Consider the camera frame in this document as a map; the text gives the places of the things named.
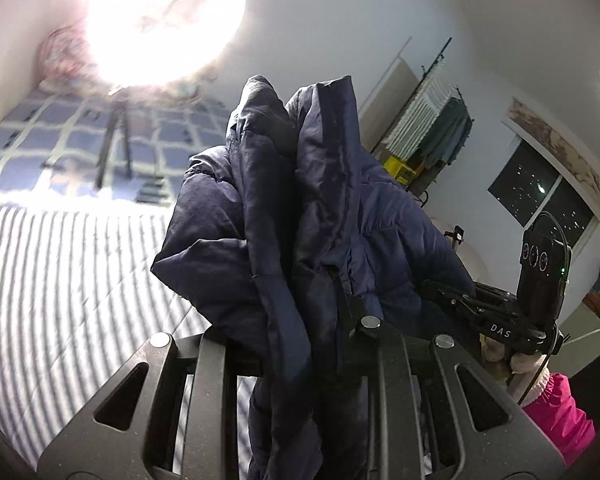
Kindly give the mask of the pink right sleeve forearm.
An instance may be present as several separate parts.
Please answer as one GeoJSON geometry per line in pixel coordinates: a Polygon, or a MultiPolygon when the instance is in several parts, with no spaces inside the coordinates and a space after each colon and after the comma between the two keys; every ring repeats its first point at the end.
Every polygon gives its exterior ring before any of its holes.
{"type": "Polygon", "coordinates": [[[596,436],[594,424],[577,407],[568,377],[543,370],[524,398],[522,409],[573,465],[596,436]]]}

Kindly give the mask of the right gloved hand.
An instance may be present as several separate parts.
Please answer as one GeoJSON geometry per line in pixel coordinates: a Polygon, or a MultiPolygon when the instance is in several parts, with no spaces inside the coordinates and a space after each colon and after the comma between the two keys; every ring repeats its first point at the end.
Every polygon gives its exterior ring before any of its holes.
{"type": "Polygon", "coordinates": [[[504,344],[483,335],[480,342],[482,365],[499,386],[522,408],[539,400],[550,383],[544,354],[512,353],[504,344]]]}

